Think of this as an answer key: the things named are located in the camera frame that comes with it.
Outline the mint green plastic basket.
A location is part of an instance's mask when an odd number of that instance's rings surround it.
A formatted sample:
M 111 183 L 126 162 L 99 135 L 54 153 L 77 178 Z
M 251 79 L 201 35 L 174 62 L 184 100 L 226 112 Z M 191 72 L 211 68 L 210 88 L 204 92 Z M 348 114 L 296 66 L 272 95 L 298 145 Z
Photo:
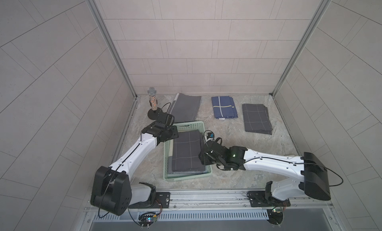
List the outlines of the mint green plastic basket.
M 177 123 L 178 132 L 189 132 L 194 130 L 199 130 L 201 133 L 205 131 L 205 125 L 203 121 L 195 121 L 195 122 L 186 122 L 186 123 Z M 169 167 L 172 162 L 170 160 L 170 156 L 172 156 L 173 149 L 173 140 L 166 141 L 164 143 L 164 164 L 163 164 L 163 179 L 169 182 L 182 181 L 187 179 L 195 179 L 195 178 L 205 178 L 212 175 L 212 166 L 207 165 L 205 171 L 199 173 L 170 173 Z

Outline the dark grey checked pillowcase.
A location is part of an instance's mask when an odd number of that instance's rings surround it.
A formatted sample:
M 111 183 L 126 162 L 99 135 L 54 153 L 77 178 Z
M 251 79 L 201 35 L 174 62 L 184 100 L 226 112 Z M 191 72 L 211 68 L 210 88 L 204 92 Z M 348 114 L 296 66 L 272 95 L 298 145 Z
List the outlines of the dark grey checked pillowcase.
M 206 166 L 199 159 L 201 144 L 202 134 L 199 130 L 179 133 L 179 137 L 173 142 L 173 170 L 205 170 Z
M 243 104 L 243 119 L 246 132 L 272 135 L 268 108 L 263 104 Z

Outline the blue striped pillowcase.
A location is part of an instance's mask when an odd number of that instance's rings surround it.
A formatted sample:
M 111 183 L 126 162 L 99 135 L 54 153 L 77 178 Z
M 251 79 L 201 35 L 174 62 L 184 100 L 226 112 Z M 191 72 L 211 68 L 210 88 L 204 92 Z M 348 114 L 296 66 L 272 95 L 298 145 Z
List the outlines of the blue striped pillowcase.
M 216 119 L 238 118 L 234 100 L 230 96 L 215 96 L 211 98 L 214 117 Z

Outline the beige grey pillowcase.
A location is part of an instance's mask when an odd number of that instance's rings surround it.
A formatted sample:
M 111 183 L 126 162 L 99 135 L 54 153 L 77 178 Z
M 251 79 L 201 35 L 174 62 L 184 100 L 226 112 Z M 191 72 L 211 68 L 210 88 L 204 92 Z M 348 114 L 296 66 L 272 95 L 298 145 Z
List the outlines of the beige grey pillowcase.
M 177 174 L 177 175 L 181 175 L 181 174 L 203 174 L 203 173 L 207 172 L 206 169 L 205 170 L 174 171 L 172 168 L 172 161 L 173 161 L 172 156 L 169 156 L 168 157 L 168 174 Z

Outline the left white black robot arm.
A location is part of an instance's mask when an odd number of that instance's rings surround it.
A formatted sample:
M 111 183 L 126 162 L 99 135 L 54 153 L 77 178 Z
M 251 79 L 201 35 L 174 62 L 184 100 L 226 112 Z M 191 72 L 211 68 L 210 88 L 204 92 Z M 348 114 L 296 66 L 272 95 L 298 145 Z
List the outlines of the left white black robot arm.
M 156 187 L 145 182 L 131 185 L 130 178 L 158 144 L 179 137 L 174 120 L 173 115 L 161 112 L 140 132 L 138 140 L 120 159 L 96 171 L 90 198 L 92 206 L 120 216 L 128 208 L 150 208 L 154 205 Z

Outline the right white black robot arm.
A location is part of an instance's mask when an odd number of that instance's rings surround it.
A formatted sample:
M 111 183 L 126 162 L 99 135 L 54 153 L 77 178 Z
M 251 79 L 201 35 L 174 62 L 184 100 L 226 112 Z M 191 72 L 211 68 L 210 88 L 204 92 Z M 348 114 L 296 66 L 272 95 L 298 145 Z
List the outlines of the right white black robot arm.
M 267 183 L 266 200 L 285 201 L 301 195 L 321 201 L 331 199 L 329 169 L 313 153 L 281 156 L 242 146 L 226 148 L 213 132 L 205 134 L 204 141 L 200 159 L 205 165 L 215 164 L 223 171 L 259 170 L 285 176 L 285 180 Z

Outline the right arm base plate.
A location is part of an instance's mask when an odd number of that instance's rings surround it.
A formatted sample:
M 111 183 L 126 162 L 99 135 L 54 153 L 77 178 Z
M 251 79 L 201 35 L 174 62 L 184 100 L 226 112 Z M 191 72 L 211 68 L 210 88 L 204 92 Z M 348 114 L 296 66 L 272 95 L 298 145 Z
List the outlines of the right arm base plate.
M 289 199 L 281 201 L 274 198 L 268 191 L 249 191 L 247 193 L 251 207 L 289 207 Z

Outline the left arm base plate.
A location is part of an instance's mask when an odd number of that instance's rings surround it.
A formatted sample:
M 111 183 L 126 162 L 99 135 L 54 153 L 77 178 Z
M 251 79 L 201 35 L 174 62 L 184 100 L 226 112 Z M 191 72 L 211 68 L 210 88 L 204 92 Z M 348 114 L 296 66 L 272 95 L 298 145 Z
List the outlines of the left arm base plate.
M 170 192 L 156 192 L 155 198 L 151 196 L 148 201 L 129 205 L 129 209 L 160 209 L 169 208 Z

